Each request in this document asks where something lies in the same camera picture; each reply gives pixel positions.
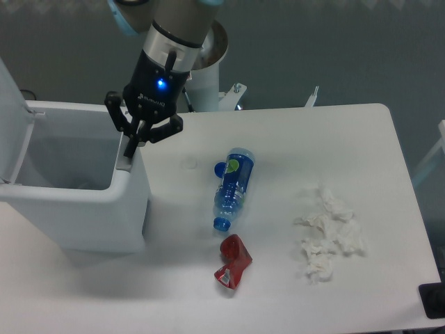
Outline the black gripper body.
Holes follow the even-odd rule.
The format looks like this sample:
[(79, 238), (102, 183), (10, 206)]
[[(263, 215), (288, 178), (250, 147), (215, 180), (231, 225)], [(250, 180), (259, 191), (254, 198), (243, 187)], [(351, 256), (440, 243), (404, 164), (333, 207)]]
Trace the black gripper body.
[(123, 98), (134, 122), (161, 122), (177, 112), (177, 100), (188, 78), (187, 72), (174, 69), (178, 54), (168, 52), (163, 64), (141, 52)]

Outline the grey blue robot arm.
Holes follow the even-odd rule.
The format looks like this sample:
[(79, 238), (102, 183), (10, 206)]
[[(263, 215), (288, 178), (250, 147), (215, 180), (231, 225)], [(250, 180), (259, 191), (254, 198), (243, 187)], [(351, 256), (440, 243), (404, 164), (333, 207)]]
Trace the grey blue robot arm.
[(210, 32), (221, 1), (109, 1), (118, 26), (146, 39), (130, 82), (109, 91), (104, 104), (115, 128), (128, 137), (132, 158), (146, 142), (182, 131), (177, 100)]

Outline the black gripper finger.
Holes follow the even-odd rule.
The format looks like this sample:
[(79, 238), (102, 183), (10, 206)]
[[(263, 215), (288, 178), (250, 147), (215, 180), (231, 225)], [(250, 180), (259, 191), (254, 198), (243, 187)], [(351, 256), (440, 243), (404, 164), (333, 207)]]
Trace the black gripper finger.
[(146, 142), (158, 143), (163, 139), (178, 134), (183, 130), (183, 119), (178, 115), (173, 115), (169, 121), (160, 127), (153, 127), (149, 122), (132, 120), (129, 128), (124, 130), (124, 135), (129, 137), (129, 142), (124, 150), (125, 157), (133, 157), (136, 148), (144, 146)]
[(134, 136), (134, 128), (122, 112), (122, 102), (122, 94), (115, 91), (108, 91), (104, 99), (104, 104), (115, 128), (125, 136)]

